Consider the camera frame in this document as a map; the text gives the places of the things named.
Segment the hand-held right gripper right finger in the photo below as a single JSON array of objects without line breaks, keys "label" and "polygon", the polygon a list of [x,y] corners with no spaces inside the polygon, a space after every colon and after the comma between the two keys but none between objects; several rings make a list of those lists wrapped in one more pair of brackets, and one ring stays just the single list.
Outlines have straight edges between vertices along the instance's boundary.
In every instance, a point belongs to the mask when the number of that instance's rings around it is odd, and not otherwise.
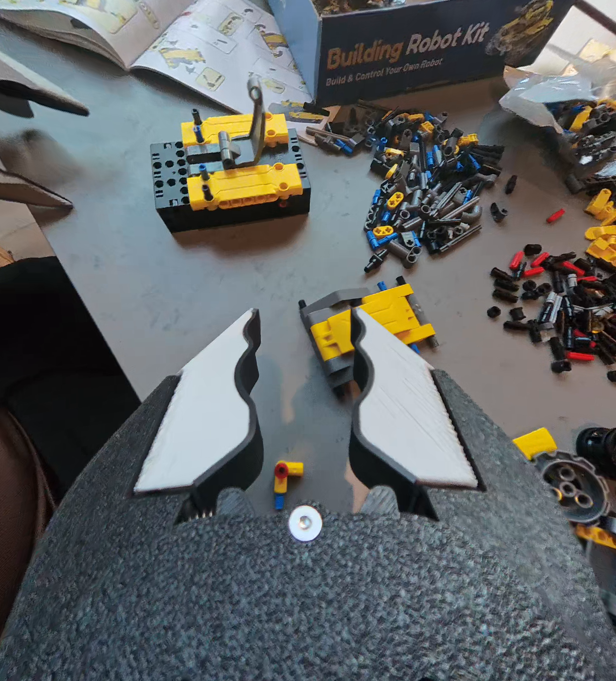
[{"label": "hand-held right gripper right finger", "polygon": [[354,401],[348,458],[369,489],[390,488],[403,514],[438,517],[428,488],[481,490],[434,369],[368,312],[351,314]]}]

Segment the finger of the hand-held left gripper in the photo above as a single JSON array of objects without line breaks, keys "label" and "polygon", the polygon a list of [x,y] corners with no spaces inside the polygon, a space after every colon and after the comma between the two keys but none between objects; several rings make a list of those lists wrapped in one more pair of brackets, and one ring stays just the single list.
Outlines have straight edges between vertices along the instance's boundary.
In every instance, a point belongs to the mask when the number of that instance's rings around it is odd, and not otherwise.
[{"label": "finger of the hand-held left gripper", "polygon": [[48,209],[73,209],[74,204],[38,183],[0,168],[0,200]]},{"label": "finger of the hand-held left gripper", "polygon": [[73,115],[89,115],[89,109],[82,102],[0,51],[0,110],[21,118],[33,118],[31,103]]}]

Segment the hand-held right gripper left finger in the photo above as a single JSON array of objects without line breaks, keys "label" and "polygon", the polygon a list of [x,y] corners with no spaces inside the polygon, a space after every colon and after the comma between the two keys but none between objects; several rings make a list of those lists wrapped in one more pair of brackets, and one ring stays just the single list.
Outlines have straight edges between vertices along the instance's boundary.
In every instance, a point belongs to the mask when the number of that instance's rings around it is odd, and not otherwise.
[{"label": "hand-held right gripper left finger", "polygon": [[182,367],[136,473],[134,498],[184,493],[181,517],[214,514],[221,491],[257,479],[264,449],[251,392],[260,344],[260,311],[249,309]]}]

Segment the yellow connector with blue pin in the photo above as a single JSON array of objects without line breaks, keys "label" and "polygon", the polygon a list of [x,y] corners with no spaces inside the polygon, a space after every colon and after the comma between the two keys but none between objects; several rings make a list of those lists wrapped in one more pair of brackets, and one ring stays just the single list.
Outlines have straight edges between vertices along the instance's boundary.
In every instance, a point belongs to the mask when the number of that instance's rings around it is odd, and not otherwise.
[{"label": "yellow connector with blue pin", "polygon": [[[301,478],[303,476],[304,464],[298,463],[298,462],[287,462],[286,460],[279,460],[279,461],[284,461],[284,462],[287,463],[288,473],[289,473],[288,478],[287,478],[287,488],[288,488],[288,480],[290,478]],[[286,494],[276,495],[275,493],[273,493],[273,495],[274,495],[274,508],[275,508],[276,511],[281,511],[282,509],[284,509],[284,506],[285,506]]]}]

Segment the yellow and grey brick assembly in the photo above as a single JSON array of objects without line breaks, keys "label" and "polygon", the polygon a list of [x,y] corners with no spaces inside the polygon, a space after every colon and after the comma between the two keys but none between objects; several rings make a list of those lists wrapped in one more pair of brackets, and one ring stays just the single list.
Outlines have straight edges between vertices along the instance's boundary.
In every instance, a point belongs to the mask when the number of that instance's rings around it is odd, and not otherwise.
[{"label": "yellow and grey brick assembly", "polygon": [[420,344],[438,347],[436,331],[412,286],[402,276],[397,285],[378,282],[378,290],[366,287],[340,289],[306,304],[298,311],[316,358],[320,361],[332,392],[341,398],[353,379],[354,347],[351,341],[352,310],[362,309],[415,353]]}]

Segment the grey desk with wooden edge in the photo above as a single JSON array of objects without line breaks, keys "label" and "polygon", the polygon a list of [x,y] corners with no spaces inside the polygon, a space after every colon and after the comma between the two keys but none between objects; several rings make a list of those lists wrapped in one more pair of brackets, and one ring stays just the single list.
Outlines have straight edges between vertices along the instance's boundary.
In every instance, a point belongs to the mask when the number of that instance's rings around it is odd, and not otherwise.
[{"label": "grey desk with wooden edge", "polygon": [[[46,237],[144,400],[51,522],[0,651],[0,680],[616,680],[616,634],[578,539],[512,438],[545,426],[570,448],[616,425],[604,367],[551,374],[546,347],[485,310],[488,272],[526,243],[582,251],[589,224],[499,82],[421,93],[458,126],[508,144],[509,216],[409,279],[438,325],[426,352],[487,491],[431,489],[439,520],[353,514],[351,405],[326,385],[297,301],[362,282],[363,157],[305,154],[309,216],[172,236],[153,206],[151,142],[193,103],[99,59],[10,34],[0,48],[56,81],[89,118],[37,111],[69,161],[51,185],[74,202]],[[546,218],[565,209],[557,222]],[[131,499],[128,475],[175,374],[248,308],[260,311],[258,408],[265,465],[249,516],[175,524],[183,496]],[[279,460],[304,464],[274,508]]]}]

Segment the yellow curved panel piece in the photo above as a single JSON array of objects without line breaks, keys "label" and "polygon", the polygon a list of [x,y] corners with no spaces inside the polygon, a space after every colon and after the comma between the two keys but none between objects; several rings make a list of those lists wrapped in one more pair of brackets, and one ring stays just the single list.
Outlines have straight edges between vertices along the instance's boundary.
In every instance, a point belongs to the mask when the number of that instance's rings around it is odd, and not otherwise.
[{"label": "yellow curved panel piece", "polygon": [[528,461],[533,461],[541,454],[551,454],[558,450],[558,445],[547,428],[538,428],[514,438],[512,442]]}]

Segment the instruction booklet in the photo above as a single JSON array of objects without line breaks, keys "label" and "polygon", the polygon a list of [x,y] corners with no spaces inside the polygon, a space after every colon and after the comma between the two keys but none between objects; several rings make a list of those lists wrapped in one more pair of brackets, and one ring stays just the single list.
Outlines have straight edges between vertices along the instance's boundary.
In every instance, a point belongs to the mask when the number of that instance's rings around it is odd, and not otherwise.
[{"label": "instruction booklet", "polygon": [[324,121],[274,16],[248,1],[0,1],[0,18],[126,72],[160,73],[240,114],[252,111],[254,77],[270,113],[296,128]]}]

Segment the pile of black red pins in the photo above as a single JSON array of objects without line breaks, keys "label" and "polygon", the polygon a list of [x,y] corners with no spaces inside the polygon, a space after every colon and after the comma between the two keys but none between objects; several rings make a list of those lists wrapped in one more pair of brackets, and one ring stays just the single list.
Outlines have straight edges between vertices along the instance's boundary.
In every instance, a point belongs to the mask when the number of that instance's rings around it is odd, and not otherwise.
[{"label": "pile of black red pins", "polygon": [[598,362],[616,384],[616,232],[598,232],[581,257],[528,244],[489,277],[501,307],[486,315],[504,312],[506,332],[546,347],[554,376]]}]

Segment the black and yellow brick block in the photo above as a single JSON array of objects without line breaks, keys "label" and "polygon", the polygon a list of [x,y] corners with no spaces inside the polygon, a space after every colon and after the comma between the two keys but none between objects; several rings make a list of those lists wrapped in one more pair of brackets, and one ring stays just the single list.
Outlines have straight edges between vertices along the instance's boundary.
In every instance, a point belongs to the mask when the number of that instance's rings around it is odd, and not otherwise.
[{"label": "black and yellow brick block", "polygon": [[301,216],[312,188],[298,134],[266,111],[256,76],[250,115],[201,119],[193,109],[181,139],[150,146],[155,209],[173,234]]}]

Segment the pile of blue grey connectors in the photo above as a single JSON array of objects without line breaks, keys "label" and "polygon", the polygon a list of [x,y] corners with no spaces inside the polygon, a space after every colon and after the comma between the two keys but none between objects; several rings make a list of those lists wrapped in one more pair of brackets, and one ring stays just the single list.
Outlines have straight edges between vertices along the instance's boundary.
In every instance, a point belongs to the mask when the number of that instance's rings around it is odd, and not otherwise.
[{"label": "pile of blue grey connectors", "polygon": [[421,251],[444,255],[479,233],[484,190],[501,175],[504,145],[448,126],[449,114],[359,100],[346,113],[308,124],[307,137],[333,155],[369,156],[378,180],[364,219],[369,276],[393,256],[404,268]]}]

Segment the clear plastic bag of parts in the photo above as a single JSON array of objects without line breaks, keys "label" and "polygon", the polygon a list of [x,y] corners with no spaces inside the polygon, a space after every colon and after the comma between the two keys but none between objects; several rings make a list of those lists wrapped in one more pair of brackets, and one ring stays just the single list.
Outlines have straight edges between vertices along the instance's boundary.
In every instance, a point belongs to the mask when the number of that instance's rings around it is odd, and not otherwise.
[{"label": "clear plastic bag of parts", "polygon": [[616,49],[591,39],[557,75],[505,66],[500,106],[549,133],[576,178],[616,176]]}]

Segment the blue cardboard kit box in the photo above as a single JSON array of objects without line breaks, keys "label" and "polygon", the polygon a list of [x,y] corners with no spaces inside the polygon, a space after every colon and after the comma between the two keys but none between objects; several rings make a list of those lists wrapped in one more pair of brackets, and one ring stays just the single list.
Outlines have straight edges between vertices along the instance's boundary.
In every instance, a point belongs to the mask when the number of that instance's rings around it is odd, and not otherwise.
[{"label": "blue cardboard kit box", "polygon": [[316,104],[354,104],[531,64],[573,1],[269,1]]}]

